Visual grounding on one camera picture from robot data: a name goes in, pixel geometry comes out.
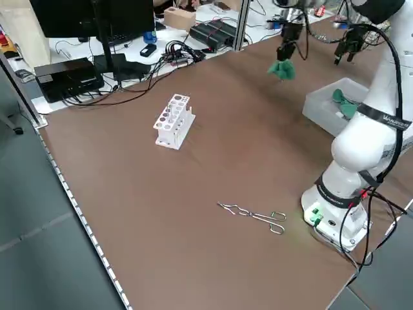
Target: brown work surface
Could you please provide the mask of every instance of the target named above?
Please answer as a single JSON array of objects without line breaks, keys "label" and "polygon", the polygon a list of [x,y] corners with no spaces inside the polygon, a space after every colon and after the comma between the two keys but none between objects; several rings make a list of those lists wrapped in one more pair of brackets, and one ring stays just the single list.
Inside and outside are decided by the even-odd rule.
[{"label": "brown work surface", "polygon": [[[329,32],[330,21],[314,28]],[[330,163],[332,137],[301,110],[308,92],[342,77],[369,85],[380,53],[336,67],[335,46],[311,39],[308,61],[294,56],[296,80],[279,82],[267,74],[279,43],[179,70],[124,105],[48,117],[41,133],[134,309],[324,309],[353,273],[302,219],[300,196]],[[152,128],[175,93],[196,115],[179,151],[155,145]],[[381,189],[404,204],[407,169]],[[285,234],[218,201],[284,212]],[[374,209],[377,243],[389,220]]]}]

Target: clear plastic bin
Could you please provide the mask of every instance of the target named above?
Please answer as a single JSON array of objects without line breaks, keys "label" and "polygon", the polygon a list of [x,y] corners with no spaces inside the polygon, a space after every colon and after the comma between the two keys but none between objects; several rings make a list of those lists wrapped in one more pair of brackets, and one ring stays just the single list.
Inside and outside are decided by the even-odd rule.
[{"label": "clear plastic bin", "polygon": [[358,102],[363,102],[368,93],[366,87],[345,77],[307,94],[303,109],[303,114],[307,118],[335,137],[348,123],[346,117],[340,112],[338,104],[332,99],[337,88],[343,91],[347,99]]}]

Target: green cloth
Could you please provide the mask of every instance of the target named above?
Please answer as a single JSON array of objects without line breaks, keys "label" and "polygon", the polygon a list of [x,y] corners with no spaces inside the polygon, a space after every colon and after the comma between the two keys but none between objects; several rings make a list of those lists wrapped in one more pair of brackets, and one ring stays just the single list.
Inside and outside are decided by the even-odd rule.
[{"label": "green cloth", "polygon": [[341,113],[348,119],[351,119],[357,111],[358,102],[351,101],[344,96],[341,89],[337,88],[333,93],[333,101],[339,104]]},{"label": "green cloth", "polygon": [[280,79],[294,79],[296,77],[296,69],[289,59],[284,61],[276,60],[267,72],[274,73]]}]

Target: white test tube rack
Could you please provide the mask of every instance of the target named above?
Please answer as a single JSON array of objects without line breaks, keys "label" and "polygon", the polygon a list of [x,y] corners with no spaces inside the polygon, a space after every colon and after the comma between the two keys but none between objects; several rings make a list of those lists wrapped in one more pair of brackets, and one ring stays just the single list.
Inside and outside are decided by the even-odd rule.
[{"label": "white test tube rack", "polygon": [[187,108],[188,102],[188,96],[179,94],[172,96],[154,125],[158,132],[155,142],[157,145],[179,150],[195,120],[192,107]]}]

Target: computer monitor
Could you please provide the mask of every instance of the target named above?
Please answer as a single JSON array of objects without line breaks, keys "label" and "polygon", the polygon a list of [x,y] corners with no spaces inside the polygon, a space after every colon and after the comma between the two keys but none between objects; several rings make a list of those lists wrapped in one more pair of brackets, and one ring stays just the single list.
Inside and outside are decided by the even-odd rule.
[{"label": "computer monitor", "polygon": [[108,36],[153,31],[153,0],[30,0],[46,37],[99,36],[105,56],[96,56],[99,72],[117,80],[133,79],[124,54],[111,55]]}]

